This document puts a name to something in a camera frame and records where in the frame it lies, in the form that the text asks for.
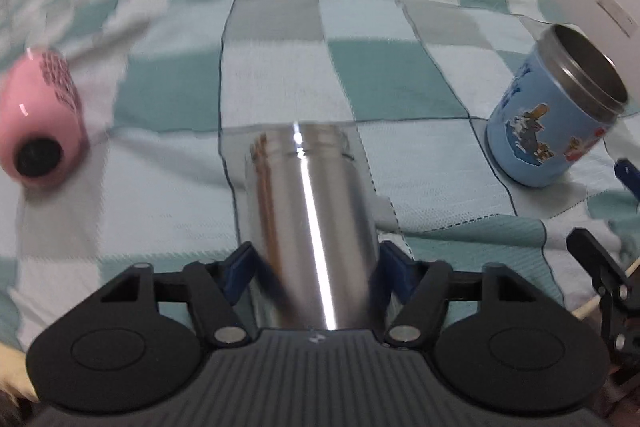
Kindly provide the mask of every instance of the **bed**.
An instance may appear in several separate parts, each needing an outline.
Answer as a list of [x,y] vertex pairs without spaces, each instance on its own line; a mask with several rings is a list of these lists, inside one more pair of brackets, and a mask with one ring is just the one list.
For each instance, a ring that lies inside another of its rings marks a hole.
[[[347,126],[381,239],[459,270],[505,263],[571,311],[594,296],[565,249],[573,227],[625,268],[640,255],[638,201],[613,170],[640,161],[635,103],[553,187],[514,183],[486,150],[486,119],[535,40],[571,22],[553,0],[1,2],[0,71],[29,46],[62,52],[92,143],[57,190],[0,176],[0,360],[14,391],[33,396],[20,352],[130,264],[174,271],[238,245],[220,152],[257,125]],[[459,303],[447,320],[473,312]]]

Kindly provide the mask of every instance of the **silver metal cylinder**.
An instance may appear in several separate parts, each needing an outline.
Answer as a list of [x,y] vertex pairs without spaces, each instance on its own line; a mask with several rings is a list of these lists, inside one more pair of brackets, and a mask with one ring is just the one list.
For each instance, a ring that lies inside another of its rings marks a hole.
[[628,102],[615,66],[587,37],[559,24],[544,32],[538,51],[545,67],[591,118],[613,122]]
[[370,307],[376,230],[346,136],[331,125],[272,128],[246,168],[251,240],[271,273],[260,325],[382,329]]

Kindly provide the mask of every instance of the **pink bottle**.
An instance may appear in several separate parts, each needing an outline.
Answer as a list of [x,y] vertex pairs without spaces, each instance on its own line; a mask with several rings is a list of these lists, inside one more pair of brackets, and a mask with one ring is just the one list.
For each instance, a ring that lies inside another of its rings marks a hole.
[[66,60],[27,49],[0,80],[0,165],[25,185],[50,187],[78,163],[85,144]]

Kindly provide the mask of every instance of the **blue mug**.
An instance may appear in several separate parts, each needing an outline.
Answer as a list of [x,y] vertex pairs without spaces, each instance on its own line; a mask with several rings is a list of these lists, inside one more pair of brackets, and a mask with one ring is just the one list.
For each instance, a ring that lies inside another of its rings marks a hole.
[[511,178],[545,187],[596,145],[627,101],[613,63],[581,33],[553,25],[494,109],[487,142]]

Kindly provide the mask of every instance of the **wall switch plate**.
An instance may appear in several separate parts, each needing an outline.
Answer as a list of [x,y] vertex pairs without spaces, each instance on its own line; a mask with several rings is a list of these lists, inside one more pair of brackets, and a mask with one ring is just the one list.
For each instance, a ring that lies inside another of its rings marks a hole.
[[627,37],[638,29],[638,23],[615,0],[597,0],[598,5],[611,17]]

